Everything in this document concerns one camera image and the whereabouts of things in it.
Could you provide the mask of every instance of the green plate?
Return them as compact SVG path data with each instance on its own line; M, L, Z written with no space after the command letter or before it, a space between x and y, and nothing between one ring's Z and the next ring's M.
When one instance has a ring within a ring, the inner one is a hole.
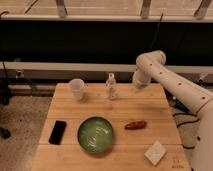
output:
M88 118L78 129L78 142L89 153L106 151L112 141L112 125L102 117Z

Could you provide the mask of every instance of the brown food item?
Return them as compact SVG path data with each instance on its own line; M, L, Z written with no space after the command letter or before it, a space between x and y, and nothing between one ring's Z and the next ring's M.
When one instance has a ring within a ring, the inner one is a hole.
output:
M143 129L146 127L146 121L135 121L135 122L130 122L128 123L127 125L125 125L125 129L131 129L131 130L134 130L134 129Z

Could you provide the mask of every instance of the black wall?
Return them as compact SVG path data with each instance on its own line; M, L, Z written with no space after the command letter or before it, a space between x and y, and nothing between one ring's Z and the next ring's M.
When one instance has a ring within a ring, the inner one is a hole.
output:
M135 64L156 49L168 65L212 66L213 24L0 21L0 57L8 61Z

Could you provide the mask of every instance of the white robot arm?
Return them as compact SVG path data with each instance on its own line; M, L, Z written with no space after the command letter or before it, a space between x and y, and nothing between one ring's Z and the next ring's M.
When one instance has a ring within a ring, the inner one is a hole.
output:
M147 86L151 77L201 118L191 167L194 171L213 170L213 93L166 69L166 55L153 51L140 55L133 75L136 88Z

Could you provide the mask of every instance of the black phone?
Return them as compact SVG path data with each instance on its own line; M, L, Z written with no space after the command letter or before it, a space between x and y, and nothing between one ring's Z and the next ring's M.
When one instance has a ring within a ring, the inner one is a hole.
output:
M52 133L49 138L50 144L60 144L67 123L65 121L56 120Z

